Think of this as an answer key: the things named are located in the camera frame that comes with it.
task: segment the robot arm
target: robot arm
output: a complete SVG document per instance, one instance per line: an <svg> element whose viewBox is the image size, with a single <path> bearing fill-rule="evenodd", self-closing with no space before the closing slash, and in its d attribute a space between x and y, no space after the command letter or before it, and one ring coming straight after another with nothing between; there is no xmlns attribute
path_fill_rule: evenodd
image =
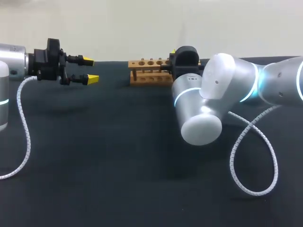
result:
<svg viewBox="0 0 303 227"><path fill-rule="evenodd" d="M36 76L37 80L57 80L60 84L71 82L89 85L98 82L96 75L68 75L66 64L93 66L94 61L78 56L67 56L60 49L58 39L48 39L45 50L35 49L34 53L26 53L23 46L0 44L0 131L8 123L9 114L9 79L23 80L25 76Z"/></svg>
<svg viewBox="0 0 303 227"><path fill-rule="evenodd" d="M202 77L177 77L172 90L183 139L192 145L216 140L222 118L238 102L302 105L302 66L303 57L261 66L220 53L206 64Z"/></svg>

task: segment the cable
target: cable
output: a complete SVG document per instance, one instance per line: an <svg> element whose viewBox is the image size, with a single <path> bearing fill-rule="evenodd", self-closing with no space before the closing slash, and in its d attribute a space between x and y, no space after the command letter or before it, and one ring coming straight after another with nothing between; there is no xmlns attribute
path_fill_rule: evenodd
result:
<svg viewBox="0 0 303 227"><path fill-rule="evenodd" d="M29 131L28 131L28 127L27 127L27 122L25 120L25 117L24 117L24 114L23 114L23 110L22 110L21 91L22 91L23 86L27 82L32 81L32 80L37 80L37 77L29 77L29 78L26 78L25 80L23 80L22 83L20 84L19 88L18 88L18 91L17 91L18 110L19 110L19 113L20 113L20 117L21 117L21 121L22 121L22 124L23 124L23 128L25 130L25 136L27 138L27 153L25 154L25 157L24 157L23 162L21 163L21 165L16 170L14 170L13 172L11 172L9 174L6 174L6 175L3 175L3 176L0 176L0 180L7 179L7 178L15 175L16 173L18 173L25 166L25 164L27 163L27 161L29 159L30 148L31 148L31 145L30 145L30 136L29 136Z"/></svg>
<svg viewBox="0 0 303 227"><path fill-rule="evenodd" d="M233 113L233 112L228 112L228 114L236 117L237 119L245 122L246 124L248 124L248 126L243 130L243 132L240 134L240 136L238 137L237 141L235 142L235 144L233 145L233 148L232 148L232 153L231 153L231 157L230 157L230 161L229 161L229 167L230 167L230 171L231 171L231 174L232 174L232 178L233 180L235 181L235 183L237 184L237 186L243 190L244 192L246 192L247 194L249 195L253 195L253 196L262 196L262 195L266 195L268 193L270 193L276 183L277 183L277 180L278 180L278 163L277 163L277 160L276 160L276 155L275 155L275 151L273 149L273 147L271 146L269 140L267 139L267 137L263 134L263 132L261 132L261 130L259 130L255 124L262 118L264 117L265 115L267 115L268 113L270 113L271 111L277 109L279 106L273 106L271 108L268 108L267 110L263 111L261 114L259 114L252 122L249 122L248 120L246 120L245 118L243 117L240 117L239 115ZM246 187L244 187L243 184L241 184L241 182L239 181L237 175L236 175L236 172L235 172L235 169L234 169L234 158L235 158L235 154L236 154L236 151L237 151L237 148L239 146L239 144L241 143L242 139L244 138L244 136L247 134L247 132L253 128L261 137L262 139L266 142L269 150L270 150L270 153L271 153L271 157L273 159L273 163L274 163L274 179L271 183L271 185L265 189L264 191L261 191L261 192L253 192L249 189L247 189Z"/></svg>

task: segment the white backdrop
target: white backdrop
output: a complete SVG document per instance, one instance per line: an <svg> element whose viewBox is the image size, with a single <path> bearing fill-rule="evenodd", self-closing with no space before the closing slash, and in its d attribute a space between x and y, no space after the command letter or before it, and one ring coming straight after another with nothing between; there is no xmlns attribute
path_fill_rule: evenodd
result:
<svg viewBox="0 0 303 227"><path fill-rule="evenodd" d="M0 43L45 49L58 38L96 61L168 57L193 45L201 58L302 55L298 0L0 0Z"/></svg>

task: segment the dark tablecloth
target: dark tablecloth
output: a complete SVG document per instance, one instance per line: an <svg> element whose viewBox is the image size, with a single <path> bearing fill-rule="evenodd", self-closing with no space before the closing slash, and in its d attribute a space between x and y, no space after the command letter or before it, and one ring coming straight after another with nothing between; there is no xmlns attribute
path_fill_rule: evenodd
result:
<svg viewBox="0 0 303 227"><path fill-rule="evenodd" d="M32 153L19 174L0 182L1 226L302 226L303 109L283 107L258 123L276 150L279 180L270 195L252 198L238 190L229 171L241 122L227 116L219 139L191 146L180 136L170 88L129 87L127 62L69 66L72 71L99 74L100 82L24 87ZM14 170L26 151L18 86L10 83L0 174ZM262 109L239 104L233 111L252 120ZM243 140L235 168L251 190L270 185L271 156L257 134Z"/></svg>

